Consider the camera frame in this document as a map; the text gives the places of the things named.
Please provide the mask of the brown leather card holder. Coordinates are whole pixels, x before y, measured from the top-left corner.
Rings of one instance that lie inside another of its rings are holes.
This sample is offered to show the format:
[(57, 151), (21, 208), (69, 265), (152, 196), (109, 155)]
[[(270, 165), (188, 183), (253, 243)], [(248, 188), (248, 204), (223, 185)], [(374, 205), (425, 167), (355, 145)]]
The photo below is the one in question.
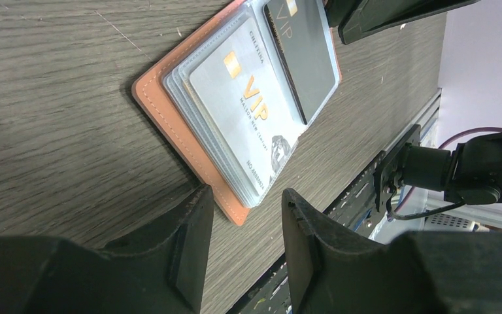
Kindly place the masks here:
[(132, 93), (240, 226), (340, 81), (323, 1), (232, 1)]

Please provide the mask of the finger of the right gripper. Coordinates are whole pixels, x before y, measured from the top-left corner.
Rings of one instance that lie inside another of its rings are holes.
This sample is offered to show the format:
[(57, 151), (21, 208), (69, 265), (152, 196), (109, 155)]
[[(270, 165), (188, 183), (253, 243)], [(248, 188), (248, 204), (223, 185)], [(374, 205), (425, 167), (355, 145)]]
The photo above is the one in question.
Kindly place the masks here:
[(477, 0), (329, 0), (324, 9), (343, 44), (385, 29), (458, 9)]

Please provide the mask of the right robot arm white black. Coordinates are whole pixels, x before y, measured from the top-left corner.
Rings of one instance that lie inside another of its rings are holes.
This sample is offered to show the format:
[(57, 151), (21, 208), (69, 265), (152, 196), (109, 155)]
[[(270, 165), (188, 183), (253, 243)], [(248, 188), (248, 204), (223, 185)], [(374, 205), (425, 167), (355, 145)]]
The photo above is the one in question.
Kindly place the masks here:
[[(329, 25), (344, 44), (399, 24), (467, 6), (466, 1), (327, 1)], [(467, 131), (469, 140), (453, 151), (419, 144), (420, 126), (411, 126), (377, 165), (373, 174), (377, 211), (395, 220), (426, 218), (429, 212), (401, 215), (392, 198), (403, 186), (444, 194), (446, 206), (435, 214), (464, 205), (502, 203), (502, 128)]]

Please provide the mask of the silver striped credit card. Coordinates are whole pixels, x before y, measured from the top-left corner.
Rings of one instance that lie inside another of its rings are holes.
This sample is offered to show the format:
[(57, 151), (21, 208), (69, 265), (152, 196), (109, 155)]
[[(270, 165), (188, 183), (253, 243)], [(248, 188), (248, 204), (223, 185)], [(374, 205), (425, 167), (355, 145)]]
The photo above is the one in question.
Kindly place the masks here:
[(299, 137), (255, 18), (241, 14), (219, 29), (204, 54), (184, 69), (188, 82), (242, 171), (257, 202)]

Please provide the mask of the black gold credit card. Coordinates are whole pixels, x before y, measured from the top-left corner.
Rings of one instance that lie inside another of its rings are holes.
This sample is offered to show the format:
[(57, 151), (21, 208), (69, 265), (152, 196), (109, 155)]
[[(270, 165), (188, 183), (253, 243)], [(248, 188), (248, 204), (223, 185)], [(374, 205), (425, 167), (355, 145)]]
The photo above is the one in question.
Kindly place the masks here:
[(297, 109), (310, 124), (338, 83), (322, 1), (268, 1), (265, 17), (277, 44)]

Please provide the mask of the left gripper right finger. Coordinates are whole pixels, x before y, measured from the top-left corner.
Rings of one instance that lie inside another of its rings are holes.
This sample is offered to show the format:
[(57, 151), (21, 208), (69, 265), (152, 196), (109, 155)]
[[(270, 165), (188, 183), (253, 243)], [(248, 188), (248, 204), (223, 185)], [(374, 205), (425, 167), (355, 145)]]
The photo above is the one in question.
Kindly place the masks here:
[(366, 313), (502, 313), (502, 232), (405, 232), (379, 244)]

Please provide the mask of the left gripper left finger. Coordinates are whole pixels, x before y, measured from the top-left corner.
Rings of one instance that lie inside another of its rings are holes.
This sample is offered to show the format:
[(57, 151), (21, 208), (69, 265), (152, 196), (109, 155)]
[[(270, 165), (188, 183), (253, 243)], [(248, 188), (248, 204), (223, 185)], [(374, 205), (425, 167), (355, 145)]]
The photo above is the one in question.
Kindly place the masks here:
[(101, 249), (0, 236), (0, 313), (199, 313), (213, 216), (202, 185)]

